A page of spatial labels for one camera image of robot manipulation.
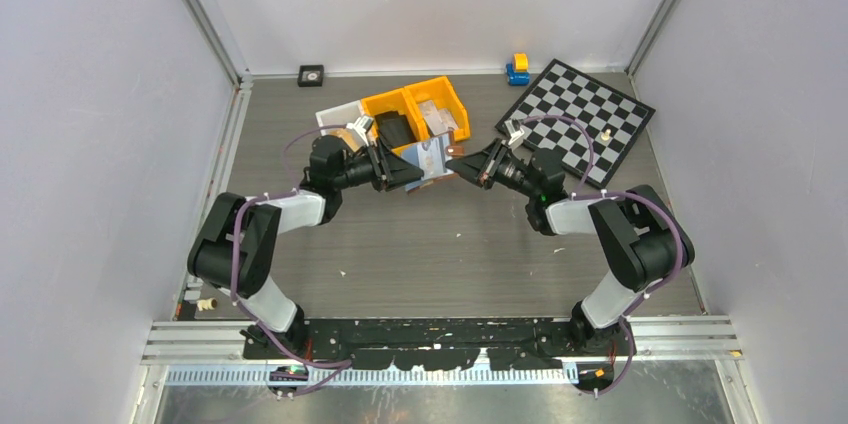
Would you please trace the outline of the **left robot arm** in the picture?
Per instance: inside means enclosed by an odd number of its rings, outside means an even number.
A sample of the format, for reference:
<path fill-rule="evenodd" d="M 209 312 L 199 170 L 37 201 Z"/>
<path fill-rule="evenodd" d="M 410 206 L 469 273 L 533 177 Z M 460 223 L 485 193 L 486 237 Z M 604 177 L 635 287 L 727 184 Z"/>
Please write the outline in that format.
<path fill-rule="evenodd" d="M 300 184 L 278 196 L 219 194 L 187 258 L 190 275 L 228 294 L 253 319 L 259 340 L 284 358 L 300 359 L 309 338 L 302 307 L 270 275 L 279 235 L 329 223 L 343 192 L 360 185 L 391 191 L 424 172 L 378 140 L 353 150 L 325 135 L 311 146 Z"/>

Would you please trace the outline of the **silver VIP card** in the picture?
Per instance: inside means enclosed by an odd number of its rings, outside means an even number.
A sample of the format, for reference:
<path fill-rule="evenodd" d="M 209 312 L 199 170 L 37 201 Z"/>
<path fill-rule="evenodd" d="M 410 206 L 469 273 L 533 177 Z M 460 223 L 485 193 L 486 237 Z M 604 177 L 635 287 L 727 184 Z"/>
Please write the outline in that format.
<path fill-rule="evenodd" d="M 446 166 L 450 160 L 447 152 L 449 146 L 450 137 L 447 134 L 419 142 L 415 146 L 418 167 L 423 172 L 423 181 L 445 178 L 452 173 Z"/>

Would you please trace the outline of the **brown leather card holder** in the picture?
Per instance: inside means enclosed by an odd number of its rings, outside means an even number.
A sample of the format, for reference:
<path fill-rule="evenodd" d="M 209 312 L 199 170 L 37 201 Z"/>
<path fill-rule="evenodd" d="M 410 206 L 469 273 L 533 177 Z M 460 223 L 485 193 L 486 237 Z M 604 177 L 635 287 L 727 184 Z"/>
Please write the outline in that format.
<path fill-rule="evenodd" d="M 410 194 L 436 182 L 457 178 L 447 163 L 464 155 L 465 148 L 456 142 L 452 131 L 409 145 L 400 152 L 400 157 L 421 169 L 423 177 L 405 184 L 404 191 Z"/>

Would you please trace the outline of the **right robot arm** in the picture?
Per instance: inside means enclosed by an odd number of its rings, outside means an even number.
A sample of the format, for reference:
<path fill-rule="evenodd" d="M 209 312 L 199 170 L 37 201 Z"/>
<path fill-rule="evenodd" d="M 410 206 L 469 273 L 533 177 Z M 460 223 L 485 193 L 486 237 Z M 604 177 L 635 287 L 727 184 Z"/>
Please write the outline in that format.
<path fill-rule="evenodd" d="M 521 160 L 495 140 L 447 167 L 480 188 L 500 184 L 526 196 L 527 220 L 542 235 L 597 237 L 608 271 L 574 306 L 567 324 L 571 347 L 591 355 L 610 342 L 622 318 L 691 264 L 694 246 L 650 186 L 591 196 L 567 193 L 563 159 L 559 150 L 538 149 Z"/>

